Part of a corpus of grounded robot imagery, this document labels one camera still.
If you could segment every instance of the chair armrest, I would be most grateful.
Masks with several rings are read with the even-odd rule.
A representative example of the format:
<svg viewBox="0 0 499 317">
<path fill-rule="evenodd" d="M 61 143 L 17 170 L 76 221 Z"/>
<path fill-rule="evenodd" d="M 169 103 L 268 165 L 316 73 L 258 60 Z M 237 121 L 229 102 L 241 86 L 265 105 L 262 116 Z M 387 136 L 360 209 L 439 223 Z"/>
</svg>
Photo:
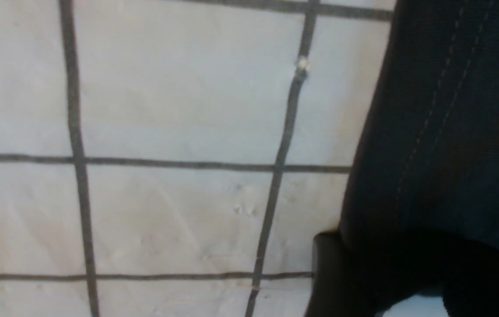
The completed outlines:
<svg viewBox="0 0 499 317">
<path fill-rule="evenodd" d="M 341 236 L 316 235 L 312 253 L 312 296 L 305 317 L 373 317 L 356 287 Z"/>
</svg>

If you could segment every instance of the white stitching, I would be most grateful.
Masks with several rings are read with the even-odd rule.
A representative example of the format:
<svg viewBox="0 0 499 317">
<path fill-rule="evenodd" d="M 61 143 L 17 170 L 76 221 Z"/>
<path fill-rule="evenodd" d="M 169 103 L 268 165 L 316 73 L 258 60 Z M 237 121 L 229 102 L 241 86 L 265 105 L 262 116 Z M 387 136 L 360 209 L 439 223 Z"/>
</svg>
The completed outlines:
<svg viewBox="0 0 499 317">
<path fill-rule="evenodd" d="M 418 147 L 420 146 L 420 139 L 424 135 L 424 132 L 427 128 L 427 125 L 429 124 L 429 120 L 431 116 L 433 115 L 433 112 L 435 110 L 435 106 L 437 104 L 437 94 L 439 92 L 439 89 L 441 88 L 441 82 L 443 78 L 445 78 L 445 74 L 447 73 L 447 70 L 449 69 L 449 64 L 451 64 L 451 58 L 453 57 L 453 44 L 455 43 L 455 39 L 457 38 L 457 32 L 459 30 L 459 24 L 461 22 L 461 18 L 463 15 L 463 12 L 465 12 L 465 6 L 469 2 L 469 0 L 465 0 L 465 3 L 461 6 L 459 9 L 459 16 L 457 17 L 457 20 L 455 21 L 455 30 L 453 30 L 453 35 L 451 36 L 451 44 L 449 45 L 448 49 L 448 56 L 447 60 L 445 61 L 445 66 L 441 70 L 441 74 L 437 80 L 437 85 L 435 89 L 433 90 L 433 98 L 431 100 L 431 108 L 429 110 L 429 113 L 427 114 L 426 120 L 424 121 L 424 126 L 420 129 L 420 132 L 418 133 L 418 137 L 416 138 L 416 145 L 414 145 L 414 149 L 412 150 L 412 154 L 408 157 L 408 161 L 406 162 L 406 165 L 404 165 L 404 169 L 402 170 L 402 175 L 400 176 L 400 179 L 398 180 L 398 187 L 396 188 L 396 204 L 394 208 L 396 211 L 398 211 L 398 203 L 400 201 L 400 192 L 402 191 L 402 182 L 404 181 L 404 178 L 406 177 L 406 173 L 408 172 L 408 169 L 410 169 L 410 164 L 412 163 L 412 160 L 414 159 L 414 155 L 418 151 Z"/>
<path fill-rule="evenodd" d="M 482 29 L 484 28 L 484 24 L 485 24 L 486 20 L 488 20 L 490 8 L 493 6 L 493 4 L 494 4 L 494 0 L 490 0 L 490 3 L 488 5 L 488 9 L 486 10 L 486 13 L 484 14 L 484 18 L 483 18 L 480 26 L 478 27 L 478 33 L 477 33 L 477 37 L 474 39 L 473 47 L 470 49 L 469 60 L 467 60 L 467 62 L 466 62 L 465 70 L 463 70 L 461 79 L 459 80 L 459 84 L 457 85 L 457 89 L 455 89 L 455 93 L 453 94 L 453 99 L 451 100 L 451 105 L 449 106 L 449 109 L 447 110 L 445 117 L 443 117 L 443 122 L 441 122 L 441 127 L 439 128 L 439 132 L 437 133 L 437 136 L 435 137 L 435 142 L 431 146 L 430 153 L 433 153 L 433 151 L 435 150 L 435 146 L 437 145 L 437 143 L 439 141 L 439 137 L 441 136 L 441 133 L 443 132 L 443 127 L 445 126 L 445 123 L 447 122 L 447 118 L 449 118 L 449 114 L 451 113 L 451 110 L 455 106 L 455 102 L 457 101 L 457 97 L 459 96 L 459 89 L 461 89 L 463 82 L 465 82 L 466 74 L 469 72 L 469 67 L 470 67 L 470 65 L 472 63 L 472 59 L 474 57 L 475 48 L 478 45 L 478 42 L 481 40 Z"/>
</svg>

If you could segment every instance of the black fabric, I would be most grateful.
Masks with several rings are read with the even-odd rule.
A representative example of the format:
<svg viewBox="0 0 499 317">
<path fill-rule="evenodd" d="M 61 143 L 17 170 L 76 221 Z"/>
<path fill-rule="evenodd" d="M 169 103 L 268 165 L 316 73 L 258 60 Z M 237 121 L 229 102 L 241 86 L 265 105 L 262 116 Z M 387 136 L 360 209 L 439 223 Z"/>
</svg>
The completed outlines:
<svg viewBox="0 0 499 317">
<path fill-rule="evenodd" d="M 499 0 L 399 0 L 340 232 L 370 309 L 499 316 Z"/>
<path fill-rule="evenodd" d="M 400 0 L 342 211 L 346 245 L 439 229 L 499 250 L 499 0 Z"/>
</svg>

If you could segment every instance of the seam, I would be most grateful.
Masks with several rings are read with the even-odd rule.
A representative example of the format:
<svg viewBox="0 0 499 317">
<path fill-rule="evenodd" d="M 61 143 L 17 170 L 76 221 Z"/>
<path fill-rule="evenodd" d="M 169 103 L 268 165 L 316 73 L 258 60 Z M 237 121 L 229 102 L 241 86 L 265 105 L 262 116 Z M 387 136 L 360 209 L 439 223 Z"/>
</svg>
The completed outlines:
<svg viewBox="0 0 499 317">
<path fill-rule="evenodd" d="M 439 132 L 437 133 L 437 136 L 435 137 L 435 141 L 434 141 L 433 145 L 431 146 L 430 153 L 433 153 L 433 151 L 435 150 L 435 146 L 439 142 L 439 137 L 441 136 L 441 133 L 443 132 L 443 127 L 445 126 L 445 123 L 447 123 L 447 119 L 449 118 L 449 114 L 451 113 L 451 110 L 453 110 L 453 108 L 455 107 L 455 103 L 457 102 L 457 97 L 459 96 L 459 90 L 461 90 L 461 87 L 462 87 L 463 83 L 465 82 L 466 75 L 469 72 L 469 68 L 470 68 L 470 65 L 471 65 L 473 57 L 474 57 L 475 49 L 481 40 L 481 35 L 482 35 L 482 30 L 484 28 L 484 24 L 488 20 L 490 9 L 493 6 L 493 4 L 494 4 L 494 0 L 490 0 L 490 2 L 488 4 L 488 8 L 486 9 L 486 13 L 484 14 L 484 18 L 483 18 L 480 26 L 478 27 L 478 33 L 477 33 L 477 36 L 474 38 L 473 46 L 470 49 L 469 59 L 466 62 L 465 69 L 463 70 L 461 79 L 459 80 L 459 83 L 457 84 L 457 88 L 455 88 L 455 93 L 453 94 L 453 99 L 451 100 L 451 105 L 449 106 L 449 109 L 447 110 L 445 117 L 443 117 L 443 121 L 441 122 L 441 126 L 439 127 Z"/>
<path fill-rule="evenodd" d="M 461 22 L 461 18 L 463 16 L 463 13 L 465 12 L 465 7 L 466 4 L 469 2 L 469 0 L 465 0 L 461 8 L 459 9 L 459 14 L 457 16 L 457 20 L 455 21 L 455 29 L 453 30 L 453 34 L 451 36 L 451 44 L 449 44 L 449 49 L 448 49 L 448 55 L 447 59 L 445 60 L 445 66 L 443 66 L 443 69 L 441 70 L 441 73 L 439 74 L 439 78 L 437 80 L 437 84 L 435 85 L 435 88 L 433 90 L 433 98 L 431 99 L 431 108 L 429 112 L 427 113 L 426 120 L 424 121 L 424 125 L 420 129 L 420 132 L 418 132 L 417 138 L 416 138 L 416 144 L 414 145 L 414 148 L 412 150 L 412 153 L 408 157 L 408 160 L 406 161 L 406 164 L 404 165 L 404 169 L 402 170 L 402 174 L 400 175 L 400 178 L 398 179 L 398 186 L 396 188 L 396 197 L 395 197 L 395 213 L 394 215 L 397 216 L 397 211 L 398 211 L 398 205 L 400 203 L 400 194 L 402 192 L 402 183 L 404 182 L 404 179 L 406 178 L 406 173 L 408 173 L 408 170 L 410 170 L 410 165 L 412 164 L 412 161 L 418 151 L 418 148 L 420 147 L 420 140 L 422 136 L 424 135 L 424 132 L 427 128 L 427 125 L 429 124 L 429 120 L 431 119 L 431 116 L 433 115 L 433 112 L 435 111 L 435 107 L 437 105 L 437 95 L 439 90 L 441 89 L 441 84 L 443 82 L 443 78 L 445 78 L 445 74 L 447 73 L 447 70 L 449 70 L 449 65 L 451 64 L 451 59 L 453 57 L 453 45 L 455 44 L 455 40 L 457 38 L 457 33 L 459 31 L 459 24 Z"/>
</svg>

